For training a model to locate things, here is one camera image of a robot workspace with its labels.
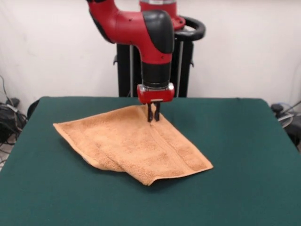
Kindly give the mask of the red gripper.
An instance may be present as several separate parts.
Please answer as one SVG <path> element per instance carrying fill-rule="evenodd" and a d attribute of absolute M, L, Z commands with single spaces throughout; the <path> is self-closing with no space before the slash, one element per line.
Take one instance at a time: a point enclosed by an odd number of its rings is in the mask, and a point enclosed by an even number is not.
<path fill-rule="evenodd" d="M 150 89 L 142 84 L 137 85 L 138 99 L 142 104 L 147 104 L 147 120 L 152 122 L 153 112 L 151 103 L 154 103 L 156 110 L 154 113 L 155 121 L 160 120 L 160 102 L 170 102 L 173 100 L 175 89 L 173 83 L 169 83 L 167 87 L 163 89 Z"/>

